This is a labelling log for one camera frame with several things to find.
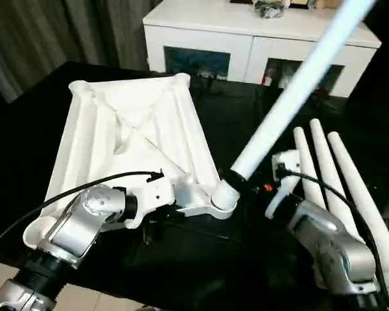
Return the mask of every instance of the white plastic tray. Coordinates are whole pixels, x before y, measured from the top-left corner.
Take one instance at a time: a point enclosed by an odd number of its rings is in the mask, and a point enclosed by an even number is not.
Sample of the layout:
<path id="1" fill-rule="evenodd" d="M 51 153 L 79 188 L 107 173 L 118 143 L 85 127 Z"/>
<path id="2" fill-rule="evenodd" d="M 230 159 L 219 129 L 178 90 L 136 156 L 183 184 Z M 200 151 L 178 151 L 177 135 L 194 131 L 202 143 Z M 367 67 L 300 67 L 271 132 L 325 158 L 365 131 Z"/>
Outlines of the white plastic tray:
<path id="1" fill-rule="evenodd" d="M 190 77 L 69 85 L 73 94 L 46 198 L 95 179 L 135 170 L 160 171 L 172 180 L 177 204 L 187 216 L 225 219 L 233 210 L 211 205 L 219 181 L 192 98 Z M 138 187 L 147 177 L 107 182 Z M 31 248 L 55 223 L 74 195 L 41 211 L 23 234 Z"/>

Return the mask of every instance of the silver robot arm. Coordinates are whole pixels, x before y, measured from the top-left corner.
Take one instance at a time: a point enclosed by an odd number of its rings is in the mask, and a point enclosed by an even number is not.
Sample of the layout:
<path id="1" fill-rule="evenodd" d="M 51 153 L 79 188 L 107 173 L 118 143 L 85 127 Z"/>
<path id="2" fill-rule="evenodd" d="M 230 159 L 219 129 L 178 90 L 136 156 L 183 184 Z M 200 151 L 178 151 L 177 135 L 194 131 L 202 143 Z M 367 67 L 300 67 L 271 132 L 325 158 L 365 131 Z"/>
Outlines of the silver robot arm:
<path id="1" fill-rule="evenodd" d="M 51 311 L 73 269 L 77 269 L 100 232 L 137 228 L 158 207 L 174 203 L 168 178 L 139 188 L 97 185 L 81 192 L 62 212 L 25 266 L 0 288 L 0 310 Z"/>
<path id="2" fill-rule="evenodd" d="M 300 172 L 298 151 L 274 155 L 272 168 L 280 187 L 265 211 L 266 217 L 281 221 L 311 254 L 325 287 L 341 305 L 348 310 L 384 310 L 371 250 L 329 211 L 292 194 L 299 177 L 279 178 L 279 169 Z"/>

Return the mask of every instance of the black tabletop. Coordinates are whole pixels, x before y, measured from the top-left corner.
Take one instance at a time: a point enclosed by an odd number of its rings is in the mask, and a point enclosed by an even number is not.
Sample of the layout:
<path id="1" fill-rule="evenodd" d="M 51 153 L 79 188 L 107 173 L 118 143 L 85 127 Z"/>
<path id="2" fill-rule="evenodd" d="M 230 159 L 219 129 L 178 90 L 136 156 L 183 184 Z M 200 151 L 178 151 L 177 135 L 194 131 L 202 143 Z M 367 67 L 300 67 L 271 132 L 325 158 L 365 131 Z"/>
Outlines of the black tabletop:
<path id="1" fill-rule="evenodd" d="M 71 103 L 70 82 L 158 75 L 66 63 L 9 105 L 0 114 L 0 232 L 45 197 Z M 201 78 L 192 78 L 190 92 L 222 170 L 229 169 L 279 96 L 277 89 Z M 356 100 L 312 97 L 271 154 L 294 148 L 292 129 L 300 125 L 309 133 L 309 121 L 318 117 L 326 133 L 340 133 L 389 224 L 389 124 L 382 116 Z M 268 157 L 252 185 L 271 179 Z M 326 310 L 328 298 L 313 284 L 308 255 L 264 218 L 265 200 L 245 195 L 225 221 L 168 220 L 149 245 L 141 228 L 104 233 L 69 282 L 177 311 L 265 309 L 274 303 L 289 310 Z M 21 234 L 32 219 L 1 241 L 0 262 L 20 265 L 26 252 Z"/>

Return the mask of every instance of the curtain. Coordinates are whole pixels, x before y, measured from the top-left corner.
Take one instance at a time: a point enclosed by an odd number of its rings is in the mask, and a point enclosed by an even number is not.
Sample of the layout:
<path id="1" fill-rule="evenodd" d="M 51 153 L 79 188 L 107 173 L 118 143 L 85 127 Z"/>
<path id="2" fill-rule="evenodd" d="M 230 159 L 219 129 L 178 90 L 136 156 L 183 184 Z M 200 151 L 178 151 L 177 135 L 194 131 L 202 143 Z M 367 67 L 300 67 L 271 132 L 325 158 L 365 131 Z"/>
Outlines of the curtain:
<path id="1" fill-rule="evenodd" d="M 143 17 L 159 0 L 0 0 L 0 91 L 7 101 L 64 62 L 148 69 Z"/>

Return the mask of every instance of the black cable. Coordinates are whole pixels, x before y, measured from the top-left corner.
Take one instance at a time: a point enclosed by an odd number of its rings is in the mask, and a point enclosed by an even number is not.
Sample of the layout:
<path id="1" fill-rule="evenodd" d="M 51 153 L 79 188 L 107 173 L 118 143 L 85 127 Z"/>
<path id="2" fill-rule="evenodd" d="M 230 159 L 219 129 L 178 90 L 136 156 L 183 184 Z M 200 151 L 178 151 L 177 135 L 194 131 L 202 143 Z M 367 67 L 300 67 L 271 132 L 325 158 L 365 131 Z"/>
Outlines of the black cable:
<path id="1" fill-rule="evenodd" d="M 375 239 L 370 231 L 369 226 L 367 225 L 366 221 L 364 220 L 363 216 L 360 214 L 359 210 L 357 209 L 356 205 L 346 199 L 345 196 L 343 196 L 341 193 L 339 193 L 336 189 L 334 189 L 332 186 L 330 186 L 328 183 L 325 183 L 322 180 L 319 180 L 317 178 L 311 177 L 309 175 L 306 175 L 304 173 L 298 173 L 298 172 L 293 172 L 291 170 L 287 170 L 285 168 L 279 168 L 282 173 L 284 173 L 287 176 L 297 176 L 301 177 L 304 179 L 308 179 L 314 183 L 319 184 L 321 187 L 330 190 L 332 193 L 334 193 L 338 198 L 340 198 L 346 205 L 350 208 L 350 211 L 353 215 L 354 218 L 357 219 L 357 222 L 362 226 L 362 229 L 364 230 L 365 233 L 365 242 L 366 245 L 371 249 L 371 252 L 373 253 L 373 257 L 376 262 L 376 277 L 377 280 L 379 281 L 379 284 L 381 286 L 381 290 L 385 296 L 386 299 L 386 304 L 389 305 L 389 293 L 388 289 L 386 287 L 386 283 L 384 281 L 384 276 L 383 276 L 383 270 L 382 270 L 382 264 L 381 264 L 381 259 L 379 257 L 379 252 L 377 251 L 377 246 L 375 243 Z"/>
<path id="2" fill-rule="evenodd" d="M 74 194 L 78 191 L 82 191 L 84 189 L 87 189 L 89 187 L 92 187 L 92 186 L 95 186 L 95 185 L 98 185 L 99 183 L 104 183 L 105 181 L 109 181 L 109 180 L 112 180 L 112 179 L 117 179 L 117 178 L 121 178 L 121 177 L 126 177 L 126 176 L 134 176 L 134 175 L 148 175 L 148 176 L 151 176 L 152 178 L 155 178 L 157 176 L 159 176 L 159 174 L 163 175 L 162 173 L 157 173 L 157 172 L 145 172 L 145 171 L 137 171 L 137 172 L 125 172 L 125 173 L 120 173 L 120 174 L 116 174 L 116 175 L 111 175 L 111 176 L 108 176 L 108 177 L 104 177 L 104 178 L 100 178 L 98 180 L 95 180 L 95 181 L 91 181 L 90 183 L 85 183 L 81 186 L 78 186 L 78 187 L 75 187 L 71 190 L 68 190 L 68 191 L 65 191 L 61 194 L 58 194 L 57 196 L 54 196 L 53 198 L 50 198 L 49 200 L 47 201 L 44 201 L 39 207 L 31 210 L 30 212 L 28 212 L 27 214 L 23 215 L 21 218 L 17 219 L 13 224 L 11 224 L 10 226 L 8 226 L 8 228 L 6 230 L 4 230 L 1 234 L 0 234 L 0 240 L 10 231 L 12 230 L 15 226 L 17 226 L 18 224 L 20 224 L 22 221 L 24 221 L 24 219 L 32 216 L 33 214 L 39 212 L 40 210 L 42 210 L 44 207 L 62 199 L 62 198 L 65 198 L 66 196 L 69 196 L 71 194 Z"/>

